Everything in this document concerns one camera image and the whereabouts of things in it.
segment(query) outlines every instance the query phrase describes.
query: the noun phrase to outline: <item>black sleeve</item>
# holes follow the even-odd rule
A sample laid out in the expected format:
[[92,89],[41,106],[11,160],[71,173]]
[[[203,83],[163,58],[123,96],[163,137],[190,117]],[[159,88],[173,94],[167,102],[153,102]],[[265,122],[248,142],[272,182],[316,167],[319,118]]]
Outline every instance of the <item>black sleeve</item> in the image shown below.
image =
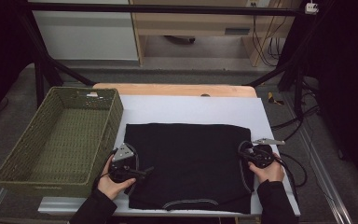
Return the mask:
[[260,184],[257,193],[263,207],[262,224],[298,223],[298,217],[296,217],[292,205],[289,203],[282,182],[266,180]]
[[104,224],[113,215],[117,206],[98,189],[94,190],[83,202],[70,224]]

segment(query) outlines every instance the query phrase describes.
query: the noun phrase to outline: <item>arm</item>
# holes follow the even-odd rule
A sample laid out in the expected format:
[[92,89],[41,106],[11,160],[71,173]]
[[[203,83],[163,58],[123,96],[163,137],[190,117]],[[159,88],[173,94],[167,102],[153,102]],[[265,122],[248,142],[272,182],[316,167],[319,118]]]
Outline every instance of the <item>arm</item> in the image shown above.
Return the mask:
[[259,169],[249,162],[249,169],[257,175],[260,182],[257,194],[263,207],[261,223],[298,223],[283,187],[284,172],[282,166],[274,161],[268,167]]
[[123,190],[132,185],[135,179],[129,179],[122,183],[113,182],[109,175],[110,161],[113,155],[103,168],[103,175],[100,178],[98,187],[88,199],[83,202],[74,216],[69,220],[70,224],[104,224],[113,215],[117,206],[112,202],[113,199]]

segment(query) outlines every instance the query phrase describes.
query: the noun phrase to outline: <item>person's left hand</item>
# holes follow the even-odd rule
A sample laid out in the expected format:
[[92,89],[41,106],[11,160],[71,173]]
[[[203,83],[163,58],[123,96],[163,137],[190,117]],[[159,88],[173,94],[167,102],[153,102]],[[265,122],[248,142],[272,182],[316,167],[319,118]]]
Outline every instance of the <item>person's left hand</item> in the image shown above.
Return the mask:
[[[112,155],[108,160],[106,165],[103,168],[102,174],[107,174],[109,172],[109,165],[113,159]],[[98,183],[98,190],[100,190],[104,195],[106,195],[109,199],[113,200],[117,197],[117,195],[127,187],[131,186],[135,182],[135,178],[128,179],[122,183],[115,183],[109,177],[109,175],[104,175],[100,178],[100,182]]]

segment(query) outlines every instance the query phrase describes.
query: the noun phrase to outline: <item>white tabletop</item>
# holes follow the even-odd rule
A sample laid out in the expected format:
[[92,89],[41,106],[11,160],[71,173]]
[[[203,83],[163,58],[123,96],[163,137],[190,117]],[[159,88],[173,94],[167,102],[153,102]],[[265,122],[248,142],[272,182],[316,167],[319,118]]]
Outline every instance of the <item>white tabletop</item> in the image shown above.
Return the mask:
[[[115,147],[124,141],[126,124],[142,123],[192,123],[230,124],[251,130],[252,140],[274,139],[264,106],[259,98],[199,97],[199,96],[145,96],[120,95],[124,113],[118,129]],[[276,146],[272,150],[278,153]],[[287,177],[283,180],[289,201],[297,216],[298,205]],[[38,211],[51,215],[72,215],[85,201],[81,198],[45,197]],[[199,210],[138,210],[129,208],[128,196],[120,193],[114,200],[116,216],[186,216],[186,217],[248,217],[259,216],[262,207],[254,192],[249,215]]]

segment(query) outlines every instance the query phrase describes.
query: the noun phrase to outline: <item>black metal frame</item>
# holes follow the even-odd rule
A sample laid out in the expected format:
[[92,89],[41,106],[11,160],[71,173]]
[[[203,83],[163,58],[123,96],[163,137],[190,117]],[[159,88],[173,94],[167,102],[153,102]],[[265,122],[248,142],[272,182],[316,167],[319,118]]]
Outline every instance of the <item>black metal frame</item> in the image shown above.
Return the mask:
[[[180,13],[180,14],[220,14],[220,15],[259,15],[259,16],[286,16],[295,17],[306,15],[299,8],[258,8],[258,7],[205,7],[205,6],[162,6],[162,5],[111,5],[111,4],[67,4],[67,3],[29,3],[26,1],[8,1],[16,11],[19,22],[30,37],[29,51],[34,58],[36,72],[37,104],[40,105],[45,96],[44,78],[50,86],[62,86],[63,82],[56,69],[79,80],[87,86],[93,86],[93,82],[82,77],[77,72],[55,61],[48,55],[43,40],[36,34],[32,25],[24,16],[27,11],[76,11],[76,12],[137,12],[137,13]],[[286,63],[276,70],[266,74],[258,80],[246,84],[256,87],[264,81],[275,77],[280,72],[291,67],[292,63]]]

